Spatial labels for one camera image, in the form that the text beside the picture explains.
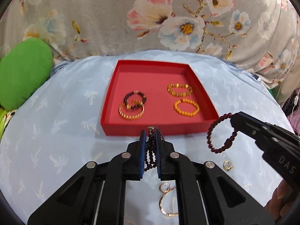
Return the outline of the person's right hand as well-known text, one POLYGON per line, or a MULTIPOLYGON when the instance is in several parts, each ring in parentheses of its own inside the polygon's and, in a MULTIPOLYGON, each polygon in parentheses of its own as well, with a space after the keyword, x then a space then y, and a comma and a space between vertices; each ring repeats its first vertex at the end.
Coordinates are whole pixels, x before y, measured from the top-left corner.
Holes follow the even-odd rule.
POLYGON ((276 220, 279 217, 284 217, 288 211, 291 209, 294 201, 290 201, 283 205, 283 198, 287 192, 288 183, 282 180, 279 186, 274 190, 272 198, 265 205, 265 210, 267 210, 276 220))

